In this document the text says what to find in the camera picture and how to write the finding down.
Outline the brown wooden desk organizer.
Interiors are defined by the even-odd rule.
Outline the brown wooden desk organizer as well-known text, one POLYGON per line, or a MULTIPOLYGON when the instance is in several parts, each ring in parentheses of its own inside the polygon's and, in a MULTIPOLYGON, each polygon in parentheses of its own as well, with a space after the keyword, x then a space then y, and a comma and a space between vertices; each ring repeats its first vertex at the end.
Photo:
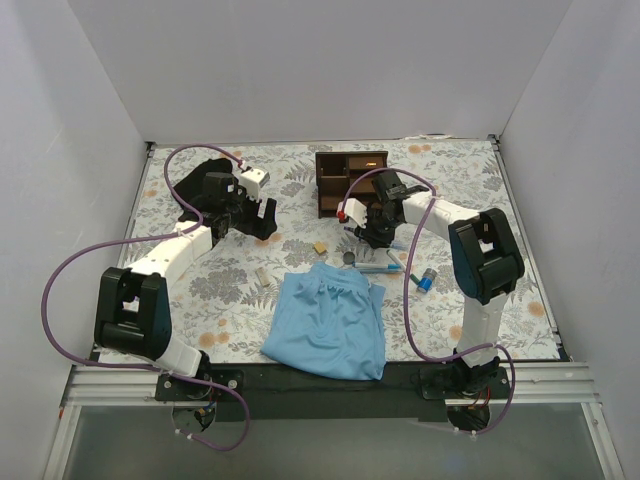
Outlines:
POLYGON ((338 204, 353 182, 370 170, 386 167, 387 159, 387 151, 317 152, 318 217, 335 217, 338 204))

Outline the white green-tipped marker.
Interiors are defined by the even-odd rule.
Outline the white green-tipped marker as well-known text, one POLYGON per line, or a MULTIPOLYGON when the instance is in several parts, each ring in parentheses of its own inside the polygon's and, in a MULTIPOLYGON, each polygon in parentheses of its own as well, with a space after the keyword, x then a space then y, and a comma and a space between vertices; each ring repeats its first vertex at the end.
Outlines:
MULTIPOLYGON (((401 270, 403 272, 407 271, 407 266, 404 263, 404 261, 391 249, 388 249, 386 251, 387 255, 389 256, 389 258, 397 265, 400 266, 401 270)), ((418 277, 416 277, 413 273, 409 273, 410 279, 411 281, 415 284, 418 285, 420 283, 420 279, 418 277)))

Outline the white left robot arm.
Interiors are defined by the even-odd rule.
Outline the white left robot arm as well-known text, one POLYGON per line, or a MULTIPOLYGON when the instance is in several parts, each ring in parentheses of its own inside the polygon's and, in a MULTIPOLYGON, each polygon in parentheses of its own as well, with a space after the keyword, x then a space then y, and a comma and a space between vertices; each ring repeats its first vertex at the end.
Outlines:
POLYGON ((259 240, 276 230, 277 201, 266 201, 260 215, 260 190, 269 174, 249 168, 194 173, 175 187, 189 206, 174 226, 174 236, 125 268, 109 268, 100 280, 94 340, 97 345, 146 360, 179 374, 178 387, 193 400, 213 386, 204 353, 173 333, 169 293, 181 275, 210 252, 231 229, 259 240))

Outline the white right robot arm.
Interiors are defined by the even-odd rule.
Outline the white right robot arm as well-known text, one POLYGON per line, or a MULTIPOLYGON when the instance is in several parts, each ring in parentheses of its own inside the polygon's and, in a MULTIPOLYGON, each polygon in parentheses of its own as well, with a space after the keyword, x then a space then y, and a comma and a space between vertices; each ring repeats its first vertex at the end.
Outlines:
POLYGON ((415 226, 448 241, 454 277, 464 297, 461 337, 452 355, 422 354, 422 385, 438 393, 475 397, 498 377, 498 343, 508 296, 525 273, 525 265, 505 213, 476 211, 439 198, 425 179, 408 187, 403 170, 378 168, 367 173, 376 201, 366 206, 345 193, 338 204, 340 222, 354 221, 356 236, 373 248, 389 246, 401 224, 415 226))

